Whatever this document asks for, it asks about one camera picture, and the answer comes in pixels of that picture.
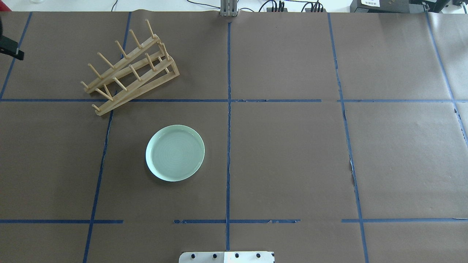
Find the aluminium frame post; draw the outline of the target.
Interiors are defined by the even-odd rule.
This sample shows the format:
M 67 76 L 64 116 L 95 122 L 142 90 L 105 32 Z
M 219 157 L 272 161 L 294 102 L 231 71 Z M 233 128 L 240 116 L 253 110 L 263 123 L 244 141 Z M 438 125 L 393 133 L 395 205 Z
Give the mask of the aluminium frame post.
M 220 16 L 221 17 L 236 17 L 238 15 L 237 0 L 221 0 L 220 1 Z

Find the wooden plate rack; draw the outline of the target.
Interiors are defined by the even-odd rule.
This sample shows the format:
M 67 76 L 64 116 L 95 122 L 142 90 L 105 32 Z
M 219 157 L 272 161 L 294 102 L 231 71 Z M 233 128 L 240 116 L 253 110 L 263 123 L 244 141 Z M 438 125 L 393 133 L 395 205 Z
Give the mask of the wooden plate rack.
M 115 41 L 122 55 L 118 62 L 110 63 L 102 53 L 97 52 L 108 66 L 105 72 L 99 73 L 91 63 L 87 65 L 96 78 L 88 84 L 80 82 L 84 91 L 88 94 L 97 92 L 106 99 L 101 106 L 92 105 L 96 115 L 104 115 L 180 75 L 165 43 L 153 32 L 148 19 L 145 19 L 145 23 L 150 37 L 144 42 L 138 40 L 132 29 L 129 30 L 136 43 L 136 48 L 131 52 L 126 52 Z

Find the light green ceramic plate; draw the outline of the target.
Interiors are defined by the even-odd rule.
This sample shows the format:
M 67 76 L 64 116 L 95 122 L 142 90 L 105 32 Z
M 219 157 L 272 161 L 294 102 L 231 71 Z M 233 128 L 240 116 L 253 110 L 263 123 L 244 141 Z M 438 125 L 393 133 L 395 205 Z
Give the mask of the light green ceramic plate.
M 146 165 L 157 178 L 178 182 L 190 178 L 202 166 L 205 145 L 193 128 L 170 125 L 157 131 L 147 143 Z

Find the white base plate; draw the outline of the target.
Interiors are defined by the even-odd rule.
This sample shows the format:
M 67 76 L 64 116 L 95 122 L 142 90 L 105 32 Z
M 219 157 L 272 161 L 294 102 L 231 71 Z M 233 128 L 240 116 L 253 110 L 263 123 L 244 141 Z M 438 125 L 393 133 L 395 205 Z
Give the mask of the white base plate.
M 179 263 L 274 263 L 274 252 L 269 251 L 215 251 L 184 252 Z

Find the black power strip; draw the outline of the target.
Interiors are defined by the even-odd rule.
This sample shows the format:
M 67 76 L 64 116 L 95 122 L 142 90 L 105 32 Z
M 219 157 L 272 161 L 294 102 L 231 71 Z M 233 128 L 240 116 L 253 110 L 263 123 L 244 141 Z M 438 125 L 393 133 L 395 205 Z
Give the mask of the black power strip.
M 302 3 L 301 13 L 326 13 L 326 9 L 319 1 L 299 1 L 299 0 L 272 0 L 272 7 L 267 7 L 266 12 L 284 13 L 286 10 L 286 2 Z

